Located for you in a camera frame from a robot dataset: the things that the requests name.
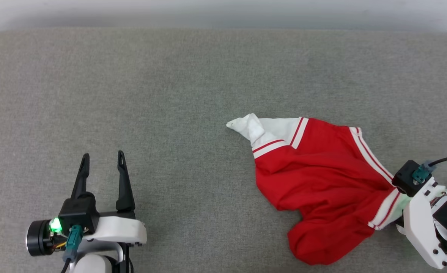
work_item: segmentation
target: red stripe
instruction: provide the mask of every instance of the red stripe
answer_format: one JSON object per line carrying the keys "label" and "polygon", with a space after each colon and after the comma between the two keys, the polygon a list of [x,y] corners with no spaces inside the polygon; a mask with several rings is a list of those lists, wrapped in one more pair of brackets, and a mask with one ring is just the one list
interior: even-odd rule
{"label": "red stripe", "polygon": [[258,147],[258,148],[255,149],[253,152],[257,152],[257,151],[260,150],[260,149],[264,149],[265,147],[267,147],[267,146],[269,146],[269,145],[271,145],[271,144],[274,144],[274,143],[276,143],[276,142],[281,142],[281,141],[284,141],[284,140],[274,140],[274,141],[271,141],[271,142],[267,143],[266,145],[263,145],[263,146]]}
{"label": "red stripe", "polygon": [[374,161],[374,163],[376,164],[376,166],[378,166],[379,169],[381,169],[381,170],[385,173],[385,175],[387,175],[390,179],[392,179],[392,176],[390,176],[389,173],[388,173],[387,171],[385,171],[385,170],[384,170],[384,169],[377,163],[377,161],[375,161],[374,157],[370,154],[369,150],[367,149],[367,147],[366,147],[366,146],[364,145],[364,143],[362,142],[362,138],[361,138],[360,136],[358,136],[358,137],[359,137],[360,143],[362,143],[362,146],[364,147],[365,151],[366,151],[367,154],[369,155],[370,159],[372,159],[372,161]]}
{"label": "red stripe", "polygon": [[401,195],[401,193],[400,193],[400,192],[397,192],[397,195],[396,195],[394,201],[392,202],[392,205],[389,207],[389,211],[387,212],[387,215],[386,215],[385,218],[380,222],[380,224],[378,224],[378,226],[382,225],[382,224],[385,222],[385,220],[387,220],[387,218],[389,217],[389,214],[392,212],[392,208],[394,207],[395,202],[397,202],[397,199],[399,198],[399,195]]}
{"label": "red stripe", "polygon": [[294,136],[293,136],[293,139],[291,140],[291,144],[290,144],[290,146],[293,145],[294,139],[296,138],[296,135],[298,135],[298,131],[299,131],[299,128],[300,128],[302,122],[303,122],[303,118],[301,118],[301,119],[299,120],[298,128],[296,128],[296,132],[294,132]]}

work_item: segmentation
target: yellow wire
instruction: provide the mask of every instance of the yellow wire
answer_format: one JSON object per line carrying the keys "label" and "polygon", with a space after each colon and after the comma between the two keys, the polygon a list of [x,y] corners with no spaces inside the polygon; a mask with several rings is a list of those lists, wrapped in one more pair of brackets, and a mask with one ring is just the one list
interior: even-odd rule
{"label": "yellow wire", "polygon": [[54,248],[60,248],[60,247],[63,247],[64,245],[66,245],[66,244],[67,244],[67,242],[64,242],[64,243],[61,243],[59,245],[56,245]]}

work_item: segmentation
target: teal connector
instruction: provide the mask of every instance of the teal connector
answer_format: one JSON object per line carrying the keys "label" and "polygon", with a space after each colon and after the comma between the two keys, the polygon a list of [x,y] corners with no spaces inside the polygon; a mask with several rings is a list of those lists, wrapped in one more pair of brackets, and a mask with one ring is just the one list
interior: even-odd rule
{"label": "teal connector", "polygon": [[435,166],[429,166],[431,162],[426,161],[412,174],[412,178],[422,184],[425,182],[426,178],[436,169]]}
{"label": "teal connector", "polygon": [[63,254],[63,261],[67,259],[75,261],[77,258],[77,250],[80,242],[82,242],[83,228],[80,225],[74,225],[71,227],[67,244],[65,245],[65,252]]}

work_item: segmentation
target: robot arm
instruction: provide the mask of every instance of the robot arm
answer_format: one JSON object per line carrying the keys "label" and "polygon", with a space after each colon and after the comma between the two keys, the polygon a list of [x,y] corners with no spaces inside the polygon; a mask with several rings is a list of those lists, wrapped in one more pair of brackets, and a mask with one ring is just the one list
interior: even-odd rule
{"label": "robot arm", "polygon": [[[31,256],[64,251],[62,273],[128,273],[134,271],[130,247],[142,246],[147,235],[144,223],[135,219],[135,204],[124,153],[118,152],[119,199],[116,211],[97,212],[95,196],[86,191],[90,157],[80,163],[71,197],[64,201],[58,217],[34,221],[26,236]],[[116,251],[117,259],[95,254]]]}
{"label": "robot arm", "polygon": [[447,192],[431,175],[431,166],[442,161],[420,166],[409,160],[392,180],[400,192],[412,197],[396,223],[399,231],[430,266],[439,269],[447,266]]}

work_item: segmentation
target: gray couch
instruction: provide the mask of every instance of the gray couch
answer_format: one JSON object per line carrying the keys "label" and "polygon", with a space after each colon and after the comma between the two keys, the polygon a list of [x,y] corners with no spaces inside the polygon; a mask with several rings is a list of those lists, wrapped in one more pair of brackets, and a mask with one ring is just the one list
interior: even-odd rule
{"label": "gray couch", "polygon": [[[112,210],[119,149],[148,231],[136,272],[437,272],[394,226],[330,266],[295,259],[299,213],[261,195],[248,141],[225,126],[250,112],[361,127],[392,173],[447,156],[447,34],[0,33],[0,272],[61,270],[60,254],[29,256],[26,229],[57,215],[85,152]],[[447,163],[435,176],[447,185]]]}

